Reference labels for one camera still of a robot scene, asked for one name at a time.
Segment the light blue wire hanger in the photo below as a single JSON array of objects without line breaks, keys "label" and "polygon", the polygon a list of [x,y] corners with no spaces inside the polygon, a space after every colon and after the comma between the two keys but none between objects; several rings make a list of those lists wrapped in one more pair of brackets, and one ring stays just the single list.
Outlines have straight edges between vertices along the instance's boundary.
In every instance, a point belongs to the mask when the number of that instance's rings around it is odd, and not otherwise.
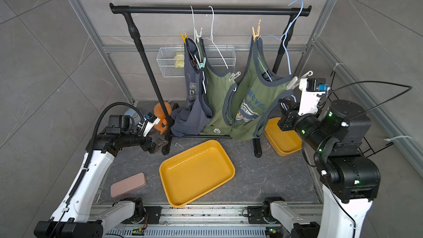
[{"label": "light blue wire hanger", "polygon": [[296,2],[301,3],[300,10],[297,11],[296,14],[290,15],[290,18],[289,18],[287,26],[284,30],[284,33],[280,37],[277,37],[275,35],[262,36],[262,38],[273,37],[280,42],[278,54],[276,56],[275,63],[274,63],[273,69],[272,69],[274,74],[277,74],[277,71],[280,67],[280,63],[283,59],[283,56],[286,55],[287,65],[288,65],[288,73],[289,73],[290,76],[292,75],[291,60],[290,60],[290,55],[289,55],[289,52],[288,52],[288,44],[292,39],[295,23],[296,23],[297,19],[301,16],[302,11],[304,9],[304,1],[303,0],[295,0],[295,1],[291,2],[289,4],[289,6],[293,5]]}]

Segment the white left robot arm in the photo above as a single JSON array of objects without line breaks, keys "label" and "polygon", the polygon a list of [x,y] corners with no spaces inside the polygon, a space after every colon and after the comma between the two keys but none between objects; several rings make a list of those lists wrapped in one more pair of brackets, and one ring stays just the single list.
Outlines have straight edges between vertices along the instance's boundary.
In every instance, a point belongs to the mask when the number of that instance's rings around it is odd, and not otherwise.
[{"label": "white left robot arm", "polygon": [[[135,121],[129,115],[110,115],[108,126],[100,130],[104,116],[116,106],[129,107],[140,120]],[[127,102],[107,106],[95,123],[76,178],[50,219],[37,223],[34,235],[37,238],[101,238],[123,221],[138,224],[147,220],[141,198],[125,198],[94,219],[90,212],[98,188],[119,151],[138,146],[145,152],[155,153],[167,144],[149,136],[159,122],[160,118],[154,114],[144,115]]]}]

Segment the orange clothespin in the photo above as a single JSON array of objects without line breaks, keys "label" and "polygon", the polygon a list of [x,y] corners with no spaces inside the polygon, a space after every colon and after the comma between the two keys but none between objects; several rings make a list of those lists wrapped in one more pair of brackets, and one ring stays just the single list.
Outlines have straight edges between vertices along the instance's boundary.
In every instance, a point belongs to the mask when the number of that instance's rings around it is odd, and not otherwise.
[{"label": "orange clothespin", "polygon": [[253,39],[253,41],[256,41],[260,37],[260,31],[261,31],[261,19],[258,21],[257,29],[252,27],[252,39]]}]

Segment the green printed tank top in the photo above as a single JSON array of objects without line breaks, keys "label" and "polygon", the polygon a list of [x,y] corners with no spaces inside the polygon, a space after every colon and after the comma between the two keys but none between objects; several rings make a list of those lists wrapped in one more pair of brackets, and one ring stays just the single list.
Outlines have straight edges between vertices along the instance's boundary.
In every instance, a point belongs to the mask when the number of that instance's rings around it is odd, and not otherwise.
[{"label": "green printed tank top", "polygon": [[279,100],[293,95],[288,89],[292,80],[293,76],[274,74],[266,63],[262,39],[252,40],[245,73],[224,102],[223,120],[230,137],[238,141],[260,138]]}]

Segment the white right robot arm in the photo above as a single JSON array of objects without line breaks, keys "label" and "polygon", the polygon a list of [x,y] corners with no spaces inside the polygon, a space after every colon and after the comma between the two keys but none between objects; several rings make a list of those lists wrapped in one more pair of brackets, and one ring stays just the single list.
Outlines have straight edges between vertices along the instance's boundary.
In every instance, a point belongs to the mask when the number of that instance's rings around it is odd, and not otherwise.
[{"label": "white right robot arm", "polygon": [[300,104],[281,99],[281,131],[294,131],[314,152],[324,193],[321,222],[301,220],[281,198],[266,198],[263,216],[285,227],[293,238],[358,238],[381,174],[359,147],[371,126],[365,110],[348,100],[335,100],[318,118],[299,114]]}]

